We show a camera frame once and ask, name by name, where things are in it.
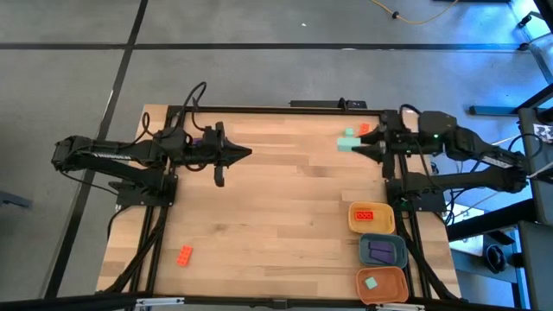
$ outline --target mint green block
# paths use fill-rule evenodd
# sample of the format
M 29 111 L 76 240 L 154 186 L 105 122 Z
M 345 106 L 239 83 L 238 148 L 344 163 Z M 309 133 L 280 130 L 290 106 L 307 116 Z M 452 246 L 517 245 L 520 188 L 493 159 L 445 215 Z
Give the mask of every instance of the mint green block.
M 358 147 L 361 145 L 361 138 L 338 138 L 338 151 L 352 151 L 352 147 Z
M 347 128 L 346 130 L 344 130 L 345 137 L 353 137 L 354 134 L 355 131 L 352 128 Z
M 365 285 L 368 289 L 374 289 L 378 286 L 377 280 L 375 280 L 372 276 L 365 280 Z

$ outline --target gray floor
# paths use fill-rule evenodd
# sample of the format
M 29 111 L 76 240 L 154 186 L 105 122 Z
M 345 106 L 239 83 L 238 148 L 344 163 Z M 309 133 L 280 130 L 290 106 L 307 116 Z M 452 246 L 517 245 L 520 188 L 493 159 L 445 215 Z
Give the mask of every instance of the gray floor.
M 0 0 L 0 43 L 126 42 L 138 4 Z M 426 19 L 448 5 L 386 4 L 411 19 Z M 517 20 L 506 4 L 460 3 L 416 26 L 361 0 L 162 0 L 149 4 L 138 41 L 514 43 L 525 40 Z M 54 143 L 96 134 L 121 57 L 120 51 L 0 50 L 0 141 L 8 147 L 0 155 L 0 189 L 34 202 L 30 210 L 0 208 L 0 301 L 41 295 L 77 187 L 49 164 Z M 364 99 L 372 108 L 410 103 L 453 114 L 490 142 L 516 135 L 516 120 L 469 117 L 466 107 L 518 105 L 546 86 L 530 52 L 136 51 L 108 137 L 130 140 L 144 104 L 179 105 L 202 80 L 208 82 L 202 105 L 285 106 L 293 99 L 341 96 Z M 435 161 L 443 171 L 454 169 L 443 157 Z M 108 180 L 98 176 L 95 182 Z M 473 190 L 459 202 L 471 205 L 485 195 Z M 482 207 L 528 195 L 501 194 Z M 114 202 L 92 190 L 61 295 L 94 291 Z M 510 291 L 472 276 L 460 279 L 471 301 L 503 304 L 472 290 L 479 286 L 500 295 Z

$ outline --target wooden tabletop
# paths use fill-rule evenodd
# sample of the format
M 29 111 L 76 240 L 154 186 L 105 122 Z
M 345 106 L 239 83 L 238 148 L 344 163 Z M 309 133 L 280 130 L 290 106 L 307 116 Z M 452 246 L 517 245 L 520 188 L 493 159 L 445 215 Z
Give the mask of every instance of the wooden tabletop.
M 144 110 L 151 115 L 150 129 L 161 129 L 167 106 Z M 408 126 L 416 124 L 411 114 L 405 117 Z M 378 118 L 210 112 L 198 113 L 196 120 L 200 126 L 223 121 L 227 137 L 253 153 L 226 171 L 222 188 L 214 184 L 213 166 L 198 173 L 177 170 L 155 293 L 358 299 L 354 276 L 364 266 L 359 234 L 347 225 L 347 208 L 356 200 L 385 203 L 385 186 L 380 165 L 338 152 L 336 139 L 347 127 L 369 123 L 374 128 Z M 185 129 L 200 136 L 188 119 Z M 408 159 L 408 166 L 422 171 L 419 157 Z M 111 285 L 135 255 L 143 215 L 138 206 L 115 219 L 98 289 Z M 427 261 L 460 295 L 443 223 L 433 213 L 417 217 Z M 184 268 L 176 263 L 183 245 L 194 247 Z M 410 267 L 415 295 L 421 296 L 412 257 Z

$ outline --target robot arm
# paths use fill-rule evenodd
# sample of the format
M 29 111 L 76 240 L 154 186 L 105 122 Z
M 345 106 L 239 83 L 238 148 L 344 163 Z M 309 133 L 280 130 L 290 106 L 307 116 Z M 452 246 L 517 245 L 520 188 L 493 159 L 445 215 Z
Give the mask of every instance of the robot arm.
M 99 142 L 70 136 L 57 142 L 52 164 L 61 172 L 91 169 L 123 179 L 109 183 L 118 191 L 120 205 L 159 206 L 172 204 L 175 197 L 176 175 L 165 172 L 168 160 L 192 171 L 213 164 L 215 184 L 223 187 L 223 167 L 230 167 L 249 154 L 251 149 L 231 143 L 225 136 L 223 123 L 217 122 L 215 129 L 207 126 L 203 137 L 196 140 L 182 128 L 166 128 L 140 143 Z M 145 168 L 120 161 L 137 162 Z
M 440 111 L 424 111 L 418 118 L 417 133 L 405 128 L 397 111 L 385 111 L 381 124 L 361 136 L 353 151 L 383 162 L 383 177 L 401 187 L 404 193 L 451 188 L 489 187 L 516 193 L 526 186 L 528 164 L 520 152 L 511 152 L 485 143 L 473 131 L 457 125 L 455 117 Z M 481 172 L 438 175 L 430 179 L 420 173 L 408 173 L 394 181 L 394 155 L 441 154 L 456 161 L 476 160 L 490 164 Z

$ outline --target orange block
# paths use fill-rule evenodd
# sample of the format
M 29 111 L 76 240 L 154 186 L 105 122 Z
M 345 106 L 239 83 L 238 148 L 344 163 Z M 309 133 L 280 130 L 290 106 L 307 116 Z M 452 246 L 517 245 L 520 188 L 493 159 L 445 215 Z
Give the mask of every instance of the orange block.
M 355 212 L 355 220 L 360 220 L 360 221 L 374 220 L 374 214 L 369 211 L 357 211 Z
M 181 253 L 176 259 L 176 263 L 181 267 L 185 267 L 188 264 L 188 259 L 190 258 L 190 255 L 192 255 L 192 247 L 186 245 L 182 246 Z
M 361 127 L 359 128 L 359 136 L 364 135 L 370 131 L 371 131 L 371 125 L 361 124 Z

